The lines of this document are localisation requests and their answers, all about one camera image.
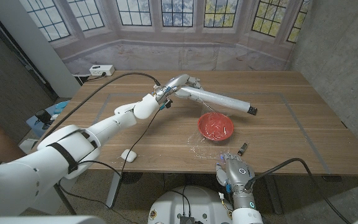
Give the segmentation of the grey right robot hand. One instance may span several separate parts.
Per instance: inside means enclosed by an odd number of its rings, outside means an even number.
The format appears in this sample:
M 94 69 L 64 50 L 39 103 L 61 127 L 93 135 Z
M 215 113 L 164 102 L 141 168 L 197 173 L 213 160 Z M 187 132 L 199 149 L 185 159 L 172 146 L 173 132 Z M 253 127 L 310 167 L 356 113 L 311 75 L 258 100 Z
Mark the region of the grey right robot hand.
M 225 152 L 222 155 L 225 162 L 225 170 L 220 164 L 216 164 L 216 178 L 218 182 L 229 189 L 228 194 L 232 196 L 234 209 L 252 208 L 256 209 L 252 187 L 246 187 L 255 173 L 237 154 Z

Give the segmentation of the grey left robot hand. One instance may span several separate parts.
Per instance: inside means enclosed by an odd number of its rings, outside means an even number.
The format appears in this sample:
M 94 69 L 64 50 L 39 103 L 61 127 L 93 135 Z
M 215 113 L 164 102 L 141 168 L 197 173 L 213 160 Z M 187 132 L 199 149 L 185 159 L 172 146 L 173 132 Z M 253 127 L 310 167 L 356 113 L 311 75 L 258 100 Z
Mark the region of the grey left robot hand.
M 200 90 L 203 89 L 199 78 L 191 77 L 188 74 L 181 74 L 171 78 L 165 85 L 155 86 L 154 98 L 158 104 L 165 101 L 171 94 L 179 98 L 188 98 L 190 93 L 181 90 L 184 86 L 190 86 Z

